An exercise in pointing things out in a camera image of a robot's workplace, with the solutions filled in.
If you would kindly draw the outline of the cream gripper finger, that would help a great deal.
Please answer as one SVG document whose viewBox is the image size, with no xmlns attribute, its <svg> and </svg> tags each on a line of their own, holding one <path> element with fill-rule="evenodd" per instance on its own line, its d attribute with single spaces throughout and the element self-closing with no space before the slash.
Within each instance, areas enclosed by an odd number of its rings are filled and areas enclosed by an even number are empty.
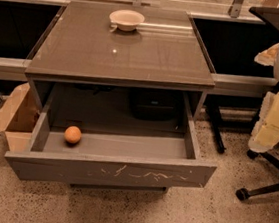
<svg viewBox="0 0 279 223">
<path fill-rule="evenodd" d="M 264 153 L 279 142 L 279 92 L 266 94 L 259 116 L 252 130 L 248 147 L 254 152 Z"/>
</svg>

